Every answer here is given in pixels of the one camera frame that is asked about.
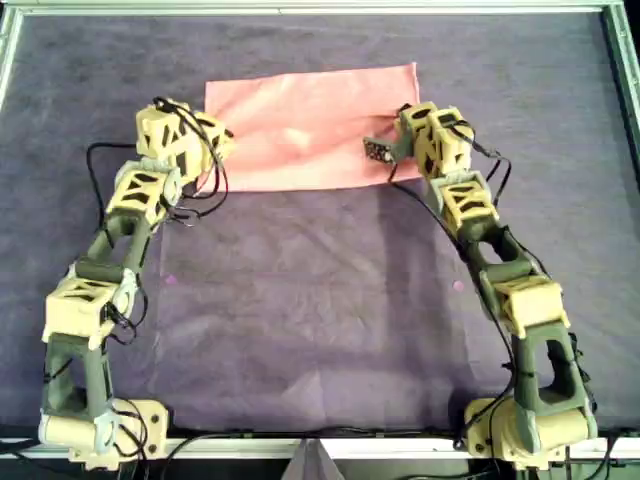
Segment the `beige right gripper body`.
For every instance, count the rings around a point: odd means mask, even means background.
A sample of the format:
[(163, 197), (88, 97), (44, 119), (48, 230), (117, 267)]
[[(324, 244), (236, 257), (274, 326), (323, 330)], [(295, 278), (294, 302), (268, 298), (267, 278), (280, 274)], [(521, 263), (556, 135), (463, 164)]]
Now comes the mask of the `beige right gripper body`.
[(458, 108), (438, 108), (433, 102), (405, 104), (395, 126), (394, 159), (412, 158), (426, 178), (471, 168), (473, 128)]

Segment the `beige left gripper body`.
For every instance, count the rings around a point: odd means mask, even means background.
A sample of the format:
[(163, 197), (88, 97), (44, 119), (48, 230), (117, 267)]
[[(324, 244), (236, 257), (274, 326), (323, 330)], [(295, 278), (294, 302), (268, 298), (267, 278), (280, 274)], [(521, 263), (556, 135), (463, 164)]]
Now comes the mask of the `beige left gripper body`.
[(155, 101), (138, 111), (135, 120), (137, 153), (178, 168), (183, 185), (211, 174), (234, 149), (224, 122), (187, 103)]

